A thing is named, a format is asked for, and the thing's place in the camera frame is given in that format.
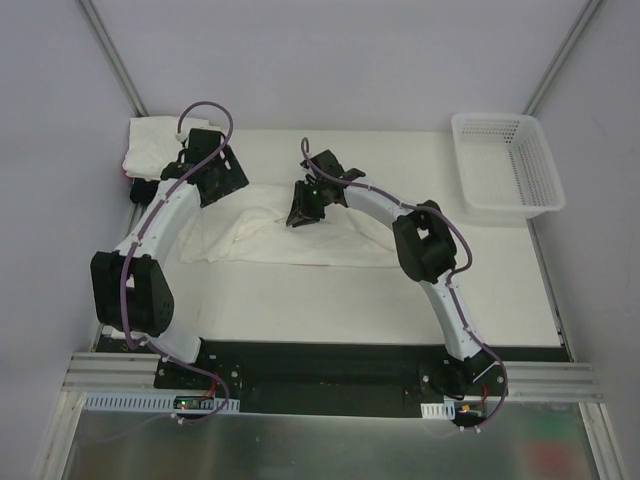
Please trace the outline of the white t shirt red print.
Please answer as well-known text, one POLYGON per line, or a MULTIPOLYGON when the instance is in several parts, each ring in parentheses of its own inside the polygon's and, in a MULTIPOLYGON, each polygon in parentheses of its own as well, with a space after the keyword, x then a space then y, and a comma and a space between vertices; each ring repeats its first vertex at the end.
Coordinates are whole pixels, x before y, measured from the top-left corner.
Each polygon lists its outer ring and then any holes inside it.
POLYGON ((180 260, 399 266, 392 232, 359 211, 332 205, 320 222, 288 227, 292 196, 287 186, 251 184, 205 207, 178 236, 180 260))

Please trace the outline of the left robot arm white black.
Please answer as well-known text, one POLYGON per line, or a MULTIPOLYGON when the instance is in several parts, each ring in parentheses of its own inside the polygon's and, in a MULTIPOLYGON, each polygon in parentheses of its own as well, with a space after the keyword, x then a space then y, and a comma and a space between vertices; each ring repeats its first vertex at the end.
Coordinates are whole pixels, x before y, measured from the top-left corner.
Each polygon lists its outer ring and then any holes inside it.
POLYGON ((191 389, 209 382, 212 367, 198 356, 200 337, 175 319, 163 266, 188 221, 248 185, 227 137, 193 128, 177 160, 162 170, 132 232, 113 251, 95 253, 90 263, 98 321, 132 343, 146 341, 163 356, 180 360, 176 375, 191 389))

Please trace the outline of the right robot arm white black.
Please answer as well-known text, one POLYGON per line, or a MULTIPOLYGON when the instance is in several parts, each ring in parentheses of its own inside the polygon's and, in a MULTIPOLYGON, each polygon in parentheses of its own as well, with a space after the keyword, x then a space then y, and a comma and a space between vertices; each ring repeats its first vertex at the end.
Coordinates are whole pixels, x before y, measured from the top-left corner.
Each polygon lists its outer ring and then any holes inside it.
POLYGON ((471 319, 457 276, 473 256, 461 232, 431 200, 412 205, 368 182, 356 168, 346 170, 329 150, 313 157, 303 147, 305 177, 294 184, 286 225, 297 228, 325 218, 330 205, 357 210, 387 227, 404 274, 426 293, 443 333, 447 360, 431 375, 440 393, 462 398, 481 388, 496 359, 471 319))

